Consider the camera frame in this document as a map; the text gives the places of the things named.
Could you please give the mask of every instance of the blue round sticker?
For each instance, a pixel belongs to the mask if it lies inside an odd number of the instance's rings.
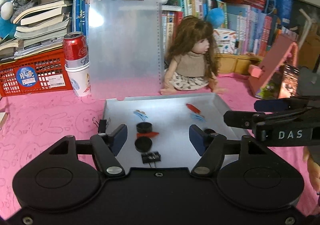
[[[38,82],[36,71],[29,66],[24,66],[17,71],[17,81],[24,87],[32,87]]]

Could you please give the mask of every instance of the screw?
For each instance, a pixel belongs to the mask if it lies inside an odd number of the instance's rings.
[[[30,217],[24,217],[22,219],[22,222],[25,224],[25,225],[31,225],[33,224],[33,220],[30,218]]]
[[[119,174],[122,172],[122,168],[119,166],[111,166],[107,169],[107,173],[109,174]]]
[[[296,220],[295,220],[294,217],[289,217],[289,218],[287,218],[287,219],[285,220],[284,224],[285,224],[285,225],[293,225],[293,224],[295,224],[295,222],[296,222]]]
[[[210,172],[210,169],[205,166],[198,166],[194,171],[196,174],[208,174]]]

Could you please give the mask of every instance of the soda can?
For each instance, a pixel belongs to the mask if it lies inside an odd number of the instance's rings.
[[[82,32],[71,32],[63,37],[66,67],[77,68],[89,62],[86,39]]]

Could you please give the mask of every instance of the doll's hair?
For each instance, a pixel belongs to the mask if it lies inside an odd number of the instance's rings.
[[[217,76],[218,61],[215,56],[215,50],[218,48],[213,37],[213,27],[211,23],[205,22],[194,16],[185,17],[178,25],[176,36],[166,54],[166,59],[170,62],[177,55],[185,55],[190,52],[196,42],[207,39],[209,49],[204,54],[205,77],[211,79],[212,72]]]

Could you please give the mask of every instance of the smartphone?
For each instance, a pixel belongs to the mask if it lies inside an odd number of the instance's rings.
[[[289,64],[284,65],[279,99],[289,98],[297,94],[299,70]]]

